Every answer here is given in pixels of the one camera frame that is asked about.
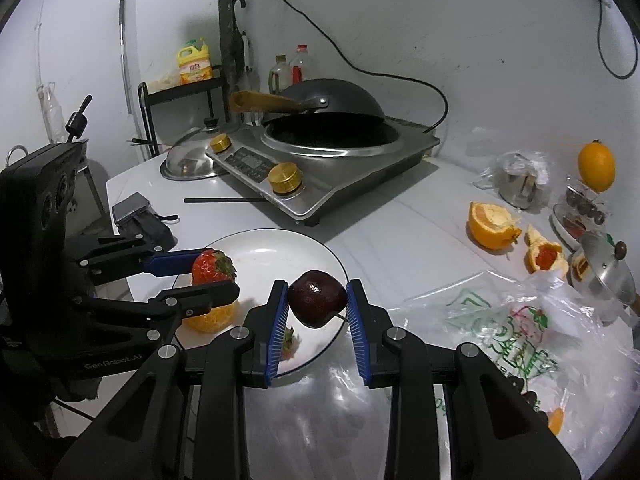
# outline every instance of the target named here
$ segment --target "black shelf rack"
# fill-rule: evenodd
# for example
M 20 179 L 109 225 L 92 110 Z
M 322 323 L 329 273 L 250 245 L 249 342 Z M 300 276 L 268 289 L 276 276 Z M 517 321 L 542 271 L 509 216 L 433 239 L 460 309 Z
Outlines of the black shelf rack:
M 218 72 L 218 76 L 213 79 L 205 79 L 185 85 L 175 86 L 167 90 L 161 90 L 150 94 L 146 86 L 146 82 L 138 85 L 138 103 L 140 104 L 140 113 L 142 113 L 142 122 L 145 125 L 146 140 L 131 139 L 136 144 L 145 144 L 149 147 L 151 156 L 160 155 L 158 147 L 158 138 L 156 137 L 156 129 L 154 127 L 153 116 L 151 115 L 151 107 L 160 103 L 166 103 L 175 99 L 181 99 L 190 95 L 196 95 L 206 92 L 207 103 L 209 104 L 209 115 L 213 117 L 213 102 L 211 100 L 211 91 L 215 88 L 223 90 L 223 105 L 225 107 L 225 120 L 229 121 L 228 101 L 225 98 L 226 80 L 222 73 L 220 65 L 214 65 L 213 70 Z

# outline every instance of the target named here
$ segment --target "plastic bag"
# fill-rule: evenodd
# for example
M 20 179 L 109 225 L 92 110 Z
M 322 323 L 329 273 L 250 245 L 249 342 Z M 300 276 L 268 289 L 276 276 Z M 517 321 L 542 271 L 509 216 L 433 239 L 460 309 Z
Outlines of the plastic bag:
M 551 197 L 551 163 L 542 152 L 507 152 L 495 158 L 488 168 L 480 173 L 474 186 L 479 189 L 499 190 L 509 175 L 532 175 L 536 179 L 534 202 L 547 205 Z
M 348 330 L 311 366 L 246 389 L 244 405 L 252 478 L 382 478 L 390 404 L 362 382 Z
M 588 478 L 640 404 L 640 364 L 637 353 L 620 348 L 611 327 L 603 329 L 570 286 L 550 272 L 516 282 L 485 271 L 407 300 L 389 314 L 427 343 L 455 348 L 471 340 L 490 353 L 488 342 L 500 333 L 497 327 L 513 310 L 526 308 L 531 314 L 530 306 L 546 316 L 542 341 L 536 343 L 539 358 L 532 361 L 529 353 L 512 359 L 512 371 L 527 371 L 525 389 L 535 391 L 539 410 L 563 410 L 558 438 Z M 533 316 L 520 321 L 528 323 Z M 450 479 L 447 407 L 442 388 L 435 389 L 441 478 Z M 382 480 L 390 388 L 364 386 L 348 330 L 311 366 L 274 380 L 267 390 L 246 389 L 244 406 L 253 478 Z M 534 457 L 536 450 L 522 453 L 523 460 L 527 455 L 544 460 Z
M 481 272 L 389 314 L 427 343 L 476 343 L 506 376 L 524 379 L 523 391 L 535 392 L 537 410 L 562 410 L 558 439 L 584 478 L 609 455 L 640 404 L 638 352 L 622 348 L 580 295 L 551 272 L 523 282 Z M 440 386 L 436 407 L 442 478 L 450 478 Z

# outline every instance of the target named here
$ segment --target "white wall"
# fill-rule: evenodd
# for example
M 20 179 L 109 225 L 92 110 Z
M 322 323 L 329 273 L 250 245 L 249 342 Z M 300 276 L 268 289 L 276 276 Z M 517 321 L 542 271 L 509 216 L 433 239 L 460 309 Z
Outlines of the white wall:
M 0 32 L 0 169 L 9 149 L 30 152 L 48 142 L 36 93 L 37 24 L 43 0 L 21 0 Z M 15 162 L 22 152 L 12 157 Z
M 87 94 L 88 156 L 94 178 L 107 178 L 138 163 L 133 116 L 128 115 L 120 71 L 120 0 L 45 0 L 40 32 L 42 80 L 56 82 L 65 120 Z
M 481 170 L 492 153 L 514 148 L 554 154 L 561 171 L 576 171 L 578 150 L 602 139 L 618 160 L 607 193 L 616 215 L 609 229 L 629 245 L 640 280 L 640 151 L 638 77 L 613 79 L 596 48 L 596 0 L 290 0 L 368 70 L 423 78 L 450 102 L 436 134 L 441 155 Z M 247 0 L 239 14 L 254 44 L 260 87 L 276 54 L 307 43 L 322 74 L 367 88 L 388 115 L 424 124 L 440 115 L 428 89 L 350 70 L 301 16 L 280 0 Z M 616 9 L 607 10 L 603 50 L 614 70 L 633 62 L 631 34 Z
M 134 88 L 175 69 L 175 55 L 188 40 L 204 37 L 211 63 L 220 63 L 218 0 L 135 0 L 134 19 L 136 51 L 129 55 L 137 64 L 130 66 Z M 132 31 L 128 22 L 127 30 Z M 223 118 L 221 91 L 213 90 L 212 97 L 217 117 Z M 156 105 L 152 115 L 159 142 L 171 144 L 189 128 L 203 125 L 203 118 L 209 116 L 206 94 Z

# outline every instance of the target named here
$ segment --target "dish soap bottle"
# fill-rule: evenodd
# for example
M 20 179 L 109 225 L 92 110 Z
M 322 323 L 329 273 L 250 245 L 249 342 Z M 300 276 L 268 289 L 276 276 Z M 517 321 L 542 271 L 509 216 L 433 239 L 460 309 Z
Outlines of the dish soap bottle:
M 196 47 L 196 40 L 191 40 L 176 55 L 178 67 L 180 68 L 180 84 L 184 85 L 213 78 L 209 47 L 204 42 L 204 38 L 200 38 L 200 41 L 202 42 L 200 48 Z
M 47 137 L 50 142 L 66 142 L 68 133 L 65 131 L 65 120 L 62 116 L 62 107 L 58 103 L 53 90 L 54 82 L 48 83 L 42 88 L 42 111 Z
M 276 64 L 269 70 L 269 93 L 279 94 L 287 86 L 291 86 L 291 68 L 287 64 L 287 56 L 276 56 Z
M 291 61 L 290 67 L 292 84 L 318 78 L 318 69 L 311 56 L 309 56 L 306 45 L 300 44 L 298 46 L 296 57 Z

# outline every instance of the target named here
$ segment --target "stainless steel pot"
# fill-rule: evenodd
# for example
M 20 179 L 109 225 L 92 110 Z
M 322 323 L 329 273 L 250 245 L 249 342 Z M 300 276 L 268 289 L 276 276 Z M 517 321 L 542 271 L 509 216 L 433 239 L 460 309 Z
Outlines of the stainless steel pot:
M 612 322 L 636 300 L 636 284 L 624 262 L 626 244 L 611 247 L 601 235 L 587 231 L 571 259 L 571 284 L 603 322 Z

